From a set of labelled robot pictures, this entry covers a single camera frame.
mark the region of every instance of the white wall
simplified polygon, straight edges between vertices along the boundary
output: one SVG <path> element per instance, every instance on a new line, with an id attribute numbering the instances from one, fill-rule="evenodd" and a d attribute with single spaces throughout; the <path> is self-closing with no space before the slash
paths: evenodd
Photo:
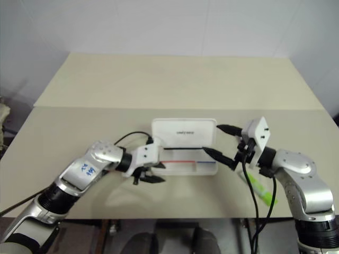
<path id="1" fill-rule="evenodd" d="M 337 0 L 0 0 L 0 93 L 20 126 L 69 51 L 290 57 L 339 112 Z"/>

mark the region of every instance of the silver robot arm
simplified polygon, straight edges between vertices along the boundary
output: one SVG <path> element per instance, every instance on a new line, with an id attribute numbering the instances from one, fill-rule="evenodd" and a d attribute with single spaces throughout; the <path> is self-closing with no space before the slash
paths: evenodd
<path id="1" fill-rule="evenodd" d="M 204 148 L 205 152 L 232 170 L 246 154 L 251 168 L 258 166 L 260 174 L 276 177 L 295 219 L 300 254 L 339 253 L 332 192 L 317 175 L 315 163 L 301 153 L 266 147 L 270 131 L 263 117 L 249 121 L 243 129 L 224 124 L 218 128 L 240 138 L 237 155 L 232 160 L 215 149 Z"/>
<path id="2" fill-rule="evenodd" d="M 146 167 L 159 163 L 158 156 L 158 146 L 153 143 L 127 153 L 113 143 L 95 142 L 12 222 L 0 241 L 0 254 L 46 253 L 71 207 L 108 171 L 134 176 L 134 184 L 139 179 L 162 182 L 159 177 L 146 175 Z"/>
<path id="3" fill-rule="evenodd" d="M 316 164 L 296 152 L 265 148 L 258 166 L 281 183 L 295 220 L 301 254 L 339 253 L 339 228 L 333 195 L 318 176 Z"/>

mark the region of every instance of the black stripe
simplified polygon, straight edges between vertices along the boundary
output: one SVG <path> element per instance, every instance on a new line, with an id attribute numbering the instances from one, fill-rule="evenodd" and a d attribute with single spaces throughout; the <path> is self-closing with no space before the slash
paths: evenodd
<path id="1" fill-rule="evenodd" d="M 55 183 L 52 183 L 41 195 L 38 197 L 39 204 L 46 210 L 65 214 L 71 209 L 79 197 L 69 195 L 60 189 Z"/>
<path id="2" fill-rule="evenodd" d="M 201 150 L 202 147 L 166 147 L 164 150 Z"/>

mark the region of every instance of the floor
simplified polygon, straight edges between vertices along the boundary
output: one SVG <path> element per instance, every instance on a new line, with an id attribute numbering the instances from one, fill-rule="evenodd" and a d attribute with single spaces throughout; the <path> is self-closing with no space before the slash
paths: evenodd
<path id="1" fill-rule="evenodd" d="M 200 227 L 213 232 L 222 254 L 250 253 L 247 229 L 240 219 L 197 219 L 184 222 L 197 222 Z M 121 221 L 121 231 L 106 240 L 104 254 L 119 254 L 126 242 L 139 232 L 155 232 L 161 254 L 190 254 L 193 229 L 164 229 L 158 228 L 156 224 L 156 220 Z M 261 254 L 298 253 L 294 221 L 268 224 L 260 234 L 259 246 L 258 253 Z"/>
<path id="2" fill-rule="evenodd" d="M 0 219 L 0 235 L 12 219 Z M 164 225 L 183 225 L 184 228 L 170 229 Z M 197 219 L 197 220 L 121 220 L 120 229 L 108 236 L 103 254 L 120 254 L 126 242 L 139 232 L 155 232 L 161 254 L 190 254 L 193 228 L 200 227 L 213 232 L 218 239 L 222 254 L 248 254 L 247 229 L 240 219 Z M 60 234 L 48 254 L 94 254 L 100 229 L 91 225 L 69 222 L 61 224 Z M 294 221 L 273 222 L 260 234 L 260 254 L 298 253 L 297 234 Z"/>

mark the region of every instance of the black cable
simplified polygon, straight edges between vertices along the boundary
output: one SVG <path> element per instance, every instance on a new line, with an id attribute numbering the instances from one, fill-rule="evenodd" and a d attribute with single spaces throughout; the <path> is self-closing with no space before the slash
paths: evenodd
<path id="1" fill-rule="evenodd" d="M 243 172 L 247 181 L 247 184 L 249 186 L 249 190 L 251 191 L 251 196 L 253 199 L 253 203 L 255 206 L 255 228 L 258 229 L 259 228 L 259 209 L 258 209 L 258 203 L 256 201 L 255 195 L 254 195 L 254 190 L 253 190 L 253 186 L 251 184 L 251 181 L 248 177 L 247 171 L 246 171 L 246 160 L 247 160 L 247 154 L 243 155 L 243 159 L 242 159 L 242 166 L 243 166 Z M 258 246 L 258 235 L 255 238 L 255 248 L 257 249 Z M 251 243 L 251 254 L 256 254 L 256 251 L 253 250 L 253 245 Z"/>
<path id="2" fill-rule="evenodd" d="M 268 221 L 269 221 L 269 219 L 270 219 L 270 216 L 271 216 L 271 214 L 272 214 L 272 211 L 273 211 L 274 202 L 275 202 L 275 195 L 276 195 L 276 180 L 275 180 L 275 177 L 274 177 L 274 176 L 272 177 L 272 180 L 273 180 L 273 194 L 272 194 L 272 200 L 271 200 L 270 208 L 269 208 L 269 211 L 268 211 L 268 213 L 267 213 L 267 216 L 266 216 L 265 221 L 264 221 L 263 224 L 260 226 L 260 228 L 257 228 L 257 229 L 256 229 L 255 234 L 253 235 L 252 240 L 251 240 L 251 246 L 253 245 L 254 239 L 255 239 L 255 238 L 258 238 L 259 233 L 264 229 L 264 227 L 265 227 L 266 224 L 268 223 Z"/>
<path id="3" fill-rule="evenodd" d="M 123 140 L 124 138 L 128 137 L 129 135 L 132 135 L 132 134 L 136 134 L 136 133 L 140 133 L 140 134 L 145 134 L 146 136 L 148 136 L 148 139 L 149 140 L 152 140 L 152 136 L 150 134 L 148 134 L 147 132 L 144 132 L 144 131 L 133 131 L 133 132 L 130 132 L 128 134 L 126 134 L 125 136 L 121 137 L 118 141 L 116 141 L 114 144 L 118 144 L 121 140 Z"/>
<path id="4" fill-rule="evenodd" d="M 31 200 L 32 198 L 34 198 L 34 197 L 37 196 L 38 194 L 42 193 L 44 190 L 45 190 L 45 189 L 42 189 L 42 190 L 38 191 L 37 193 L 33 194 L 32 196 L 29 196 L 28 198 L 25 198 L 24 200 L 22 200 L 22 201 L 16 203 L 15 205 L 12 205 L 11 207 L 9 207 L 9 208 L 3 210 L 2 212 L 0 212 L 0 218 L 1 218 L 2 216 L 4 216 L 5 214 L 9 213 L 11 210 L 16 209 L 18 206 L 20 206 L 20 205 L 26 203 L 27 201 Z"/>
<path id="5" fill-rule="evenodd" d="M 249 219 L 245 218 L 245 225 L 247 227 L 247 236 L 248 236 L 248 241 L 249 241 L 249 245 L 251 246 L 251 242 L 252 242 L 252 232 L 251 232 L 251 227 L 249 225 Z"/>

